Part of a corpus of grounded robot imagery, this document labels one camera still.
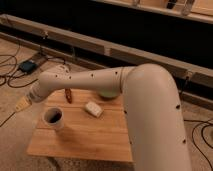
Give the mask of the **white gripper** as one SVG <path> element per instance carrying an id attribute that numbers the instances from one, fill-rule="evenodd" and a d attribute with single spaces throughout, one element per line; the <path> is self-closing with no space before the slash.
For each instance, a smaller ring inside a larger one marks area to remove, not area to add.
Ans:
<path id="1" fill-rule="evenodd" d="M 41 94 L 41 86 L 38 82 L 35 82 L 29 89 L 27 97 L 35 103 L 39 103 L 44 100 Z M 26 96 L 22 97 L 15 105 L 15 111 L 20 112 L 25 110 L 31 105 L 31 101 Z"/>

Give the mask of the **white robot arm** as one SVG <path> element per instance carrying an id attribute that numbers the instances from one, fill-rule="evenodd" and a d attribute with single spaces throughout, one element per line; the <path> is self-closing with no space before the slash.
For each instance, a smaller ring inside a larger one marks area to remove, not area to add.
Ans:
<path id="1" fill-rule="evenodd" d="M 38 76 L 15 110 L 68 88 L 123 95 L 135 171 L 192 171 L 178 89 L 164 67 L 148 63 L 72 73 L 58 65 Z"/>

